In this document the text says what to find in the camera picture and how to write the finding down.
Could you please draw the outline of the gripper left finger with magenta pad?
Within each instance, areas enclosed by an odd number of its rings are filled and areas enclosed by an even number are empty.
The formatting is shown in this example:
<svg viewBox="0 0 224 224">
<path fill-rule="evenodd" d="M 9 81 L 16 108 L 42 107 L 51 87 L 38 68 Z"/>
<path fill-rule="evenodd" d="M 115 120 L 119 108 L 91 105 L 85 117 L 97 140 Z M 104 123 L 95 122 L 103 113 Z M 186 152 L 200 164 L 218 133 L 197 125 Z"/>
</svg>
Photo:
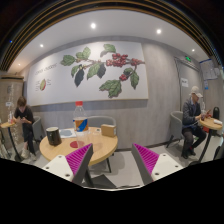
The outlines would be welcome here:
<svg viewBox="0 0 224 224">
<path fill-rule="evenodd" d="M 67 156 L 56 156 L 43 167 L 43 170 L 80 185 L 84 179 L 92 155 L 93 145 L 88 144 Z"/>
</svg>

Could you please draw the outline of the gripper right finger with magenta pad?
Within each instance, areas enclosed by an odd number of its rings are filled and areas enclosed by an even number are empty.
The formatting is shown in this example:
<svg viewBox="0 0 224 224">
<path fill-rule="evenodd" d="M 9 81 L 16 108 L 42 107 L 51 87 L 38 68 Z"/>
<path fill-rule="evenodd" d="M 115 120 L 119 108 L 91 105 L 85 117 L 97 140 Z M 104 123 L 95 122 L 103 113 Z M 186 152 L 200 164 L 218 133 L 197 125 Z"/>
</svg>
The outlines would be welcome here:
<svg viewBox="0 0 224 224">
<path fill-rule="evenodd" d="M 167 153 L 157 154 L 136 143 L 132 144 L 131 152 L 145 185 L 183 169 Z"/>
</svg>

